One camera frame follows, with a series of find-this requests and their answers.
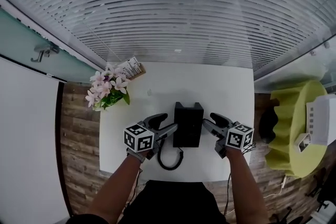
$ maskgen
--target forearm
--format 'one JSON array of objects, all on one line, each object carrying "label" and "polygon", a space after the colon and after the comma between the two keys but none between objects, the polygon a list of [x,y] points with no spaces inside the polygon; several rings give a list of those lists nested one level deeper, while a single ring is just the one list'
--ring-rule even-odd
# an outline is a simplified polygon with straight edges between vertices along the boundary
[{"label": "forearm", "polygon": [[269,223],[264,198],[239,150],[228,149],[232,191],[238,224]]},{"label": "forearm", "polygon": [[117,223],[132,190],[140,164],[137,158],[129,155],[98,191],[87,213],[100,216],[109,224]]}]

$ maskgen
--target floor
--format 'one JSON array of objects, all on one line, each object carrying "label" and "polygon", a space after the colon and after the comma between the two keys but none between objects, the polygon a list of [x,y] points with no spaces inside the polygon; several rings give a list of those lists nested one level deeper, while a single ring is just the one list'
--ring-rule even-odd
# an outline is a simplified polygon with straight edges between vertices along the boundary
[{"label": "floor", "polygon": [[[81,214],[93,200],[95,194],[111,175],[99,171],[99,120],[100,113],[87,108],[85,95],[89,89],[86,85],[68,83],[64,87],[61,112],[61,156],[64,169],[67,193],[71,207],[75,214]],[[269,149],[260,141],[258,123],[261,114],[269,104],[268,94],[255,94],[255,142],[257,148],[252,152],[250,169],[260,187],[264,197],[280,192],[283,180],[282,171],[271,170],[265,162],[265,154]],[[336,143],[328,147],[323,161],[316,169],[330,167],[336,163]],[[217,201],[221,212],[224,212],[227,195],[227,181],[204,183]],[[313,174],[305,178],[287,178],[286,185],[280,195],[265,198],[269,216],[277,213],[283,215],[288,206],[293,208],[288,220],[297,216],[305,219],[317,209],[315,198],[306,197],[305,193],[315,187]],[[233,198],[229,192],[229,204],[226,218],[228,222],[235,223],[235,212],[232,211]]]}]

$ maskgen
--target black box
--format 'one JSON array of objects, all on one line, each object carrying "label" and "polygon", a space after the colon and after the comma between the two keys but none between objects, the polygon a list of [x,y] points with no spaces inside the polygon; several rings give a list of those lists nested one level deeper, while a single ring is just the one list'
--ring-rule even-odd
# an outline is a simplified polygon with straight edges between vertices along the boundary
[{"label": "black box", "polygon": [[174,147],[199,146],[203,112],[200,103],[195,103],[193,108],[185,108],[180,102],[176,102],[174,123],[177,123],[179,127],[173,136]]}]

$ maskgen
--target person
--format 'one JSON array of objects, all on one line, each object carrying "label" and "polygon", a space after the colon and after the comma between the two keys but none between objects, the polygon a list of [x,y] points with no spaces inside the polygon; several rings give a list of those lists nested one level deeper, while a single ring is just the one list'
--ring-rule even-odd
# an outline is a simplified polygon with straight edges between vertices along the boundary
[{"label": "person", "polygon": [[[269,223],[264,198],[240,150],[227,147],[234,207],[238,224]],[[98,191],[87,213],[67,224],[114,224],[126,205],[141,161],[128,155]],[[126,206],[124,223],[227,223],[216,200],[203,183],[148,181],[134,202]]]}]

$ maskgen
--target white blinds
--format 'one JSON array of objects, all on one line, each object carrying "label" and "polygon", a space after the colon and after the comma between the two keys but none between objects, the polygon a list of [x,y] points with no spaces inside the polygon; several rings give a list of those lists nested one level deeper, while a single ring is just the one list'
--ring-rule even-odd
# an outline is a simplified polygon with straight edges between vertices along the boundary
[{"label": "white blinds", "polygon": [[333,34],[336,0],[17,0],[107,61],[194,62],[260,76]]}]

